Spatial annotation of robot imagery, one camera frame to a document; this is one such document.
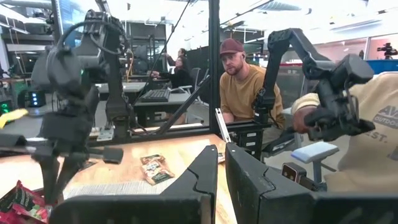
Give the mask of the person's hand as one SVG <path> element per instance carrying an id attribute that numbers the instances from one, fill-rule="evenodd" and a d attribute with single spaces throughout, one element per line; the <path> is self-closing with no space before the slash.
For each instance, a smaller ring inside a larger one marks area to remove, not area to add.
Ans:
<path id="1" fill-rule="evenodd" d="M 293 128 L 299 134 L 308 133 L 309 127 L 304 122 L 304 117 L 316 110 L 316 106 L 304 106 L 293 114 Z"/>

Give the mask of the silver metal bracket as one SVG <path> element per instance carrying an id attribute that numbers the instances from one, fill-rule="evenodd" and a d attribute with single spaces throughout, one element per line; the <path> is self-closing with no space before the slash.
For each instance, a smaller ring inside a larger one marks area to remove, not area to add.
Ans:
<path id="1" fill-rule="evenodd" d="M 215 115 L 223 141 L 231 143 L 231 138 L 220 108 L 215 109 Z"/>

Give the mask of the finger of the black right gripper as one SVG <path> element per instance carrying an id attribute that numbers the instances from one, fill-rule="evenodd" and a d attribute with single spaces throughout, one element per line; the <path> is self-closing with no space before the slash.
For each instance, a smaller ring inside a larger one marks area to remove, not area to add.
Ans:
<path id="1" fill-rule="evenodd" d="M 34 161 L 40 164 L 43 178 L 43 191 L 44 200 L 46 204 L 55 204 L 59 193 L 55 190 L 55 184 L 57 183 L 58 170 L 60 163 L 56 157 L 52 155 L 40 155 L 33 154 L 32 158 Z"/>
<path id="2" fill-rule="evenodd" d="M 63 190 L 74 175 L 84 166 L 87 157 L 83 154 L 69 154 L 65 156 L 62 169 L 57 180 L 57 198 L 63 197 Z"/>

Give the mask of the black keyboard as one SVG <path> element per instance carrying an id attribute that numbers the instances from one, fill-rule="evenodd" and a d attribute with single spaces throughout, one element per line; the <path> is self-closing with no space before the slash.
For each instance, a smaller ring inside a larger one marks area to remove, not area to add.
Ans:
<path id="1" fill-rule="evenodd" d="M 140 101 L 144 103 L 168 102 L 169 96 L 169 90 L 149 90 L 147 93 L 140 97 Z"/>

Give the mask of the grey woven placemat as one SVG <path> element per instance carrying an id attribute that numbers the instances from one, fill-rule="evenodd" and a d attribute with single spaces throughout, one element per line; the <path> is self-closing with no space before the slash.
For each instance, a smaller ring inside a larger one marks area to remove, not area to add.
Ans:
<path id="1" fill-rule="evenodd" d="M 91 184 L 69 187 L 63 192 L 64 199 L 80 195 L 155 195 L 163 192 L 176 178 L 151 185 L 144 180 L 118 184 Z"/>

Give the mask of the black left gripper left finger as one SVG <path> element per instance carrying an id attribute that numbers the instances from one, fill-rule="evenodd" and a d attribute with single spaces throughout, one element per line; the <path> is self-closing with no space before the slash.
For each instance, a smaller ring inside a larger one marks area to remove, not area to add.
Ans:
<path id="1" fill-rule="evenodd" d="M 82 195 L 57 205 L 49 224 L 215 224 L 218 150 L 206 146 L 158 195 Z"/>

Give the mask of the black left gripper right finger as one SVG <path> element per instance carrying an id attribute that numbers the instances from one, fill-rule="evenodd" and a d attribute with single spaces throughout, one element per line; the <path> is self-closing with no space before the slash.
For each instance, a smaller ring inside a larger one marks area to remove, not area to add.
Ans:
<path id="1" fill-rule="evenodd" d="M 235 144 L 225 169 L 238 224 L 398 224 L 398 195 L 313 192 Z"/>

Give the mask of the person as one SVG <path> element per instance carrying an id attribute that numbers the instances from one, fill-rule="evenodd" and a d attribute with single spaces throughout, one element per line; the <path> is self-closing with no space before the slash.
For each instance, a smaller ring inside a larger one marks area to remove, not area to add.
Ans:
<path id="1" fill-rule="evenodd" d="M 171 81 L 172 88 L 180 86 L 192 86 L 193 80 L 190 76 L 191 68 L 185 56 L 179 56 L 175 61 L 174 73 L 153 71 L 151 76 L 154 78 L 168 79 Z"/>
<path id="2" fill-rule="evenodd" d="M 246 62 L 243 44 L 226 39 L 220 45 L 224 73 L 220 78 L 220 109 L 226 124 L 254 118 L 252 103 L 264 83 L 266 69 Z"/>
<path id="3" fill-rule="evenodd" d="M 337 172 L 324 176 L 334 192 L 398 192 L 398 72 L 382 72 L 349 92 L 374 130 L 352 136 Z"/>
<path id="4" fill-rule="evenodd" d="M 164 53 L 164 55 L 168 65 L 175 66 L 176 61 L 168 53 Z M 186 57 L 186 56 L 187 56 L 187 51 L 184 48 L 180 48 L 178 50 L 178 57 Z"/>

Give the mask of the red strawberry tea packet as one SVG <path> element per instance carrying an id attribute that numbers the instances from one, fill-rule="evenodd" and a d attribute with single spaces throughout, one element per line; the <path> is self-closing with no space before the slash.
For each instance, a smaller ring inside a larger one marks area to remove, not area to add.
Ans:
<path id="1" fill-rule="evenodd" d="M 32 217 L 47 214 L 44 198 L 24 187 L 20 180 L 13 189 L 0 198 L 0 212 L 7 213 L 11 209 Z"/>
<path id="2" fill-rule="evenodd" d="M 46 221 L 39 221 L 27 215 L 18 214 L 15 210 L 5 208 L 0 209 L 0 224 L 47 224 Z"/>

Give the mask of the black aluminium table frame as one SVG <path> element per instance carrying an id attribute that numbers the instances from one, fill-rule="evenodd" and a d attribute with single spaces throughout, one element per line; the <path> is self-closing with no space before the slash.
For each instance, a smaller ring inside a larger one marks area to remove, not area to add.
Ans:
<path id="1" fill-rule="evenodd" d="M 219 0 L 210 0 L 210 74 L 205 77 L 186 102 L 174 113 L 174 115 L 158 129 L 147 132 L 143 129 L 140 133 L 133 130 L 136 125 L 133 106 L 127 102 L 123 93 L 121 75 L 119 73 L 119 54 L 116 49 L 121 45 L 120 40 L 125 38 L 125 31 L 118 19 L 107 12 L 95 12 L 89 10 L 85 20 L 71 26 L 59 38 L 47 57 L 47 73 L 51 84 L 56 90 L 75 105 L 82 105 L 86 98 L 85 85 L 82 82 L 82 71 L 99 66 L 104 70 L 108 79 L 110 91 L 106 115 L 114 126 L 114 136 L 104 142 L 105 145 L 127 144 L 139 141 L 162 139 L 169 134 L 169 129 L 182 115 L 182 113 L 195 101 L 195 98 L 205 89 L 210 87 L 214 98 L 210 106 L 214 108 L 218 102 L 218 74 L 221 60 L 216 55 L 219 50 L 218 41 L 220 21 Z M 78 54 L 75 49 L 65 46 L 66 38 L 77 28 L 83 28 L 83 37 L 88 38 L 87 43 L 81 43 L 84 52 Z"/>

